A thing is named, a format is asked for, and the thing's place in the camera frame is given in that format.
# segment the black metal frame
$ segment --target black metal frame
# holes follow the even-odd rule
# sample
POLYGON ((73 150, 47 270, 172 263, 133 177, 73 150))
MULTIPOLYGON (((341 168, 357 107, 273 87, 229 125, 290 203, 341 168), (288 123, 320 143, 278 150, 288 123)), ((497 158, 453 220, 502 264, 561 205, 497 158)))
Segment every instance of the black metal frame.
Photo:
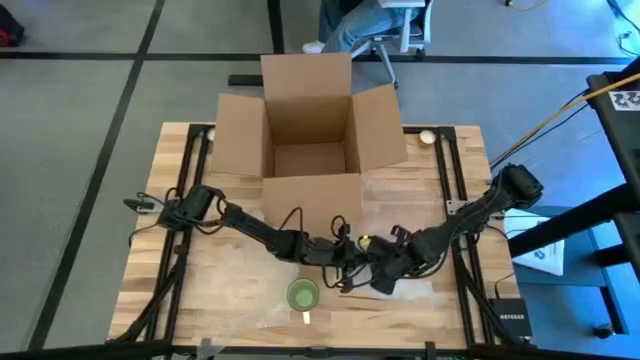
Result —
MULTIPOLYGON (((206 137, 206 132, 214 128, 214 125, 190 125, 187 133, 187 141, 185 144, 182 164, 178 175, 176 194, 182 196, 185 192, 186 182, 191 165, 191 158, 195 141, 201 138, 200 149, 195 167, 195 175, 193 185, 202 182, 204 174, 205 160, 210 146, 210 142, 206 137)), ((460 162, 460 154, 457 148, 457 138, 455 128, 451 126, 443 127, 422 127, 412 126, 405 127, 405 134, 418 134, 423 130, 431 130, 436 134, 435 151, 438 172, 440 175, 440 185, 443 194, 443 205, 446 208, 446 201, 452 200, 449 178, 447 175, 446 159, 444 156, 443 138, 449 142, 451 151, 451 160, 456 180, 456 188, 460 200, 466 200, 467 193, 464 183, 464 175, 460 162)), ((185 231, 182 236, 180 245, 174 247, 176 233, 167 231, 165 244, 161 255, 158 269, 158 279, 154 297, 149 301, 143 310, 138 324, 146 325, 146 333, 144 341, 136 342, 138 336, 121 337, 119 340, 107 342, 102 345, 79 346, 61 349, 47 350, 31 350, 25 352, 16 352, 8 354, 0 354, 2 359, 139 359, 153 356, 164 355, 165 359, 170 359, 171 355, 177 354, 196 354, 197 346, 175 346, 172 344, 175 325, 180 304, 182 285, 184 282, 187 257, 191 244, 191 231, 185 231), (178 257, 171 269, 171 253, 174 251, 178 257), (158 311, 160 303, 164 296, 172 287, 172 296, 169 306, 169 316, 165 325, 165 333, 161 340, 155 339, 158 311)), ((473 273, 473 281, 481 289, 480 292, 484 296, 484 286, 482 283, 482 269, 477 254, 477 249, 471 238, 468 238, 468 249, 470 257, 470 266, 473 273)), ((221 352, 225 354, 270 354, 270 355, 303 355, 310 358, 328 358, 338 355, 384 355, 389 357, 423 357, 427 360, 436 360, 439 357, 456 357, 469 359, 613 359, 611 357, 589 356, 584 354, 549 351, 531 349, 523 346, 497 346, 494 344, 493 332, 489 322, 482 314, 482 329, 485 337, 485 344, 478 344, 475 341, 473 332, 473 321, 471 318, 471 309, 467 295, 467 279, 465 278, 466 268, 464 259, 459 251, 459 243, 452 244, 450 249, 453 257, 457 290, 460 302, 460 312, 462 314, 463 331, 467 344, 467 349, 459 350, 437 350, 433 342, 425 342, 424 349, 377 349, 377 348, 328 348, 328 347, 239 347, 228 346, 221 352)))

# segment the office chair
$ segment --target office chair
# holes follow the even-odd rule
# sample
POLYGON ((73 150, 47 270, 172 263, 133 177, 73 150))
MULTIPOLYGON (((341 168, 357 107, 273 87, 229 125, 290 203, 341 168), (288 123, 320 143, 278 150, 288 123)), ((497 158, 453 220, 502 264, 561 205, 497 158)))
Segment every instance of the office chair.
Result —
POLYGON ((383 8, 405 8, 403 26, 389 29, 387 31, 369 35, 363 45, 353 53, 353 57, 362 52, 373 49, 382 59, 387 73, 391 78, 393 86, 398 88, 398 80, 391 67, 389 54, 385 45, 392 44, 400 49, 401 53, 406 53, 409 49, 416 49, 417 55, 424 56, 424 46, 431 42, 431 9, 434 0, 378 0, 383 8), (422 8, 420 15, 411 21, 411 10, 422 8))

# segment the wooden table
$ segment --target wooden table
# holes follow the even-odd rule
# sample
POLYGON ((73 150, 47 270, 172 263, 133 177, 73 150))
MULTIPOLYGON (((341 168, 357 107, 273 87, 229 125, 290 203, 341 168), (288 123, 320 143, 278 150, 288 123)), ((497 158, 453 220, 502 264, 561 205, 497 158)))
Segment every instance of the wooden table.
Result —
MULTIPOLYGON (((188 127, 188 123, 164 124, 147 193, 162 197, 175 186, 188 127)), ((467 192, 475 199, 486 190, 490 178, 480 128, 455 129, 467 192)), ((445 219, 435 151, 421 144, 418 135, 406 135, 406 141, 408 162, 363 175, 365 217, 355 228, 386 235, 394 224, 416 230, 445 219)), ((447 146, 445 155, 451 188, 455 189, 447 146)), ((203 183, 221 188, 230 201, 261 216, 260 179, 214 174, 206 169, 203 183)), ((137 227, 153 222, 154 216, 140 216, 137 227)), ((500 221, 492 220, 491 224, 502 228, 500 221)), ((154 228, 135 237, 110 338, 124 332, 151 298, 164 235, 164 229, 154 228)), ((513 273, 507 242, 497 231, 487 229, 478 252, 485 289, 493 295, 495 281, 513 273)), ((451 257, 428 279, 402 281, 404 290, 393 299, 385 299, 369 287, 349 294, 327 289, 319 268, 301 266, 299 276, 320 287, 320 302, 311 311, 311 325, 303 324, 300 313, 283 307, 282 293, 296 275, 291 266, 275 260, 261 244, 234 230, 224 229, 214 236, 194 233, 174 344, 198 346, 203 338, 210 338, 214 344, 249 347, 423 349, 425 341, 433 341, 438 349, 466 348, 451 257)), ((500 293, 519 296, 514 276, 500 282, 500 293)), ((482 339, 472 297, 470 303, 474 333, 476 339, 482 339)), ((163 333, 164 318, 166 306, 161 310, 157 334, 163 333)))

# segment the white sneaker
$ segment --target white sneaker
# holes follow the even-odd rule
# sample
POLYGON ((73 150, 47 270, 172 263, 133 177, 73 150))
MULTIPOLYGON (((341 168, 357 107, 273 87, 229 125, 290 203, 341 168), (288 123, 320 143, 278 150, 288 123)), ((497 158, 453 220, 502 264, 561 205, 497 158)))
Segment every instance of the white sneaker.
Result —
POLYGON ((320 54, 322 49, 324 49, 324 43, 317 40, 302 45, 302 52, 305 54, 320 54))

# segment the open cardboard box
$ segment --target open cardboard box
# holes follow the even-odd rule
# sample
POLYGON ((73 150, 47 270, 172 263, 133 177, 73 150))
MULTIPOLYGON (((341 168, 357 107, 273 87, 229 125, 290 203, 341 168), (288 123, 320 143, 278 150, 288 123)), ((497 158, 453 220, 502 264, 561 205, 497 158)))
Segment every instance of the open cardboard box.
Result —
MULTIPOLYGON (((220 95, 215 172, 264 178, 265 221, 295 207, 304 230, 331 234, 331 220, 362 217, 360 174, 407 160, 392 85, 351 95, 351 56, 265 55, 265 99, 220 95)), ((297 228, 294 217, 289 228, 297 228)))

